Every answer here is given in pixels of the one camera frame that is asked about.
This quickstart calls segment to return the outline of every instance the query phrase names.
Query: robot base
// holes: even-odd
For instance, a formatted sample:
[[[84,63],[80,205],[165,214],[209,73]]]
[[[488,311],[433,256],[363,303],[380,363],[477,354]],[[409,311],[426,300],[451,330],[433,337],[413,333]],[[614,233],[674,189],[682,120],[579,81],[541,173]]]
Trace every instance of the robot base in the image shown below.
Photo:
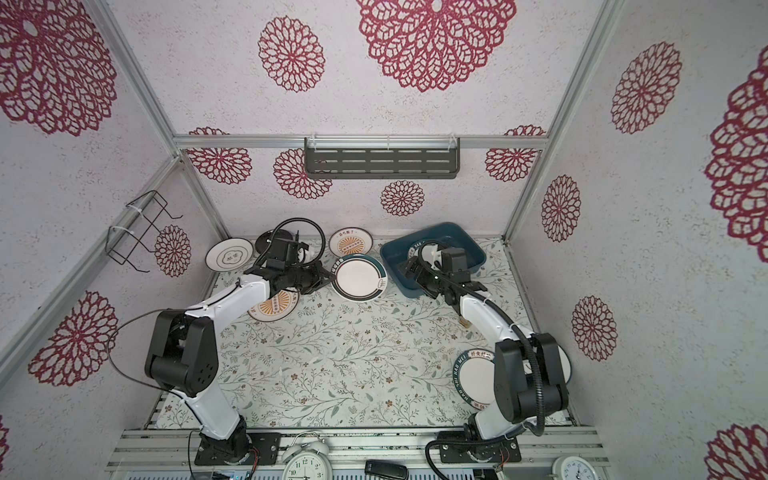
[[[466,441],[464,432],[439,432],[437,439]],[[496,445],[462,447],[458,445],[443,445],[440,447],[440,462],[443,463],[501,463],[502,451],[506,462],[520,462],[520,448],[517,439],[513,437],[508,442]]]
[[[280,433],[246,434],[245,419],[241,416],[235,431],[226,440],[210,439],[200,434],[200,448],[194,459],[197,466],[253,465],[255,457],[250,450],[259,452],[259,465],[275,465],[280,448]]]

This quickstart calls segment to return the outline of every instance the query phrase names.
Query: remote control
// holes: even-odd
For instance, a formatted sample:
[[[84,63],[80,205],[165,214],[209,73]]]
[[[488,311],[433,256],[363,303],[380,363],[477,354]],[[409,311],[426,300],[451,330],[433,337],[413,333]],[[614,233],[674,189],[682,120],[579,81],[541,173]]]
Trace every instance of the remote control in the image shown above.
[[[407,480],[408,467],[379,460],[368,460],[366,462],[366,475],[388,478],[389,480]]]

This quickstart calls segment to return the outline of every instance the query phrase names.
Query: plate with orange sunburst design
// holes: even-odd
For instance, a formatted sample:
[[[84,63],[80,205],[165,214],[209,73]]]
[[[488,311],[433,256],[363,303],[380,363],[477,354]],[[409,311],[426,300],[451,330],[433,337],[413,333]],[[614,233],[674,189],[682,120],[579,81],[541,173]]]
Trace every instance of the plate with orange sunburst design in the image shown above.
[[[277,295],[273,296],[267,301],[250,307],[250,310],[248,310],[248,315],[250,315],[254,320],[258,320],[260,322],[276,322],[277,320],[284,319],[290,315],[298,303],[298,293],[289,292],[288,290],[281,290],[277,292]]]
[[[365,254],[373,247],[373,238],[370,233],[362,228],[347,227],[331,236],[329,246],[331,253],[337,257],[354,255],[356,253]]]

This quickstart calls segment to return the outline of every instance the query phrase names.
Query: red floral pattern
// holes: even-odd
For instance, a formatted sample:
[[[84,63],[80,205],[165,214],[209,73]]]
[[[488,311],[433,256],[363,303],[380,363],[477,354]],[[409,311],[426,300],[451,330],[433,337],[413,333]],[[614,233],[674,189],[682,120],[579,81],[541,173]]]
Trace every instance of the red floral pattern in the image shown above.
[[[555,178],[541,202],[541,224],[553,242],[561,242],[574,232],[581,214],[581,197],[573,178]]]
[[[579,300],[571,319],[578,347],[589,358],[601,362],[616,348],[616,322],[614,314],[603,300],[586,296]]]
[[[280,188],[296,198],[309,200],[322,197],[333,185],[331,180],[313,180],[307,177],[304,150],[300,148],[280,153],[275,159],[273,170]]]
[[[398,180],[384,187],[382,207],[388,213],[405,217],[419,211],[424,204],[424,190],[409,180]]]
[[[714,190],[710,205],[728,219],[728,235],[745,239],[768,263],[768,47],[728,96],[710,141],[714,159],[704,171]]]
[[[633,134],[653,124],[680,83],[680,52],[664,41],[639,54],[621,74],[611,113],[616,128]]]
[[[360,33],[402,87],[445,90],[488,63],[515,16],[513,0],[357,0]]]
[[[0,472],[2,472],[2,461],[5,454],[10,450],[8,446],[8,429],[2,424],[2,415],[0,415]]]
[[[541,127],[520,125],[504,135],[541,136],[547,132]],[[534,148],[492,148],[485,154],[485,169],[496,180],[504,182],[525,178],[536,160],[538,151]]]
[[[117,72],[76,0],[0,2],[0,103],[8,118],[78,136],[111,116]]]
[[[718,430],[707,446],[707,480],[768,478],[768,432],[760,425]]]
[[[261,65],[275,83],[288,91],[307,91],[325,71],[323,47],[310,27],[295,18],[275,18],[259,40]]]
[[[192,258],[190,239],[181,228],[167,225],[154,242],[157,266],[168,276],[180,276],[187,271]]]
[[[107,298],[85,292],[27,370],[40,383],[73,386],[96,373],[114,346],[118,318]]]
[[[202,127],[190,135],[228,135],[218,128]],[[189,148],[192,165],[197,171],[220,184],[238,184],[250,175],[250,156],[245,148]]]

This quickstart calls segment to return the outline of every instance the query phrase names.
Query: blue plastic tray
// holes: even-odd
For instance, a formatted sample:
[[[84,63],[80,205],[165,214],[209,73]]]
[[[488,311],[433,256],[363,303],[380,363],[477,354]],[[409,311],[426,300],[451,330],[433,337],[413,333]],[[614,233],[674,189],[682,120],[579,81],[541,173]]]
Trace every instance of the blue plastic tray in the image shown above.
[[[424,292],[416,282],[405,278],[398,267],[408,259],[408,249],[421,240],[438,240],[451,247],[463,248],[467,253],[467,266],[472,273],[477,273],[485,263],[485,252],[459,225],[452,222],[438,223],[385,243],[381,249],[384,267],[395,281],[395,285],[408,298],[416,298],[424,295]]]

